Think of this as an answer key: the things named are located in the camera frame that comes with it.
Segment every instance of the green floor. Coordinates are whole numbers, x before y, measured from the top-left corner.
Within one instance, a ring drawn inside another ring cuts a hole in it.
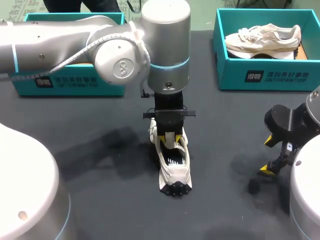
[[[126,19],[135,19],[139,14],[130,12],[126,0],[118,0],[119,6]],[[237,0],[188,0],[191,6],[191,28],[192,30],[211,30],[214,28],[217,8],[234,8]],[[281,8],[285,0],[265,0],[270,8]],[[139,0],[131,0],[134,7],[138,7]],[[314,9],[320,18],[320,0],[293,0],[288,6],[293,9]],[[88,12],[85,6],[82,6],[83,12]],[[2,0],[0,8],[0,18],[10,21],[22,21],[27,13],[46,12],[42,0]]]

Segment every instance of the shoe box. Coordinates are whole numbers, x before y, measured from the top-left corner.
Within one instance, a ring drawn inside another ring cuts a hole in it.
[[[225,36],[239,29],[274,24],[301,28],[295,59],[232,58]],[[218,9],[213,53],[221,90],[313,91],[320,85],[320,23],[309,9]]]
[[[29,13],[25,21],[76,21],[102,15],[123,24],[123,13]],[[111,85],[101,79],[92,64],[72,64],[40,78],[12,82],[20,96],[113,96],[125,93],[123,85]]]

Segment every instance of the sneaker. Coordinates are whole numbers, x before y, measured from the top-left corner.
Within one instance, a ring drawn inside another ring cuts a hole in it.
[[[182,196],[192,189],[190,177],[190,157],[188,139],[183,129],[182,137],[178,142],[166,135],[165,143],[157,134],[157,123],[151,119],[150,141],[155,145],[160,161],[159,188],[166,195]]]
[[[295,59],[295,50],[301,43],[301,29],[282,28],[273,24],[239,29],[225,37],[226,49],[232,55],[251,59],[268,55],[274,59]]]

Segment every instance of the black table surface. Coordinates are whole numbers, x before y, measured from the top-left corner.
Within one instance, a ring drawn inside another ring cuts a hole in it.
[[[280,182],[255,195],[249,180],[280,147],[268,148],[264,115],[275,104],[295,108],[306,93],[220,91],[212,31],[191,33],[190,83],[184,103],[196,110],[185,131],[192,191],[159,191],[159,169],[142,113],[139,83],[123,98],[22,98],[1,83],[0,122],[42,142],[71,194],[83,240],[291,240]],[[283,182],[288,183],[288,174]]]

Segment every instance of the person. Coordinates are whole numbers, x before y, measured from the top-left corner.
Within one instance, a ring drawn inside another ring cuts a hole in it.
[[[83,3],[92,13],[121,13],[117,0],[43,0],[49,13],[80,13]]]

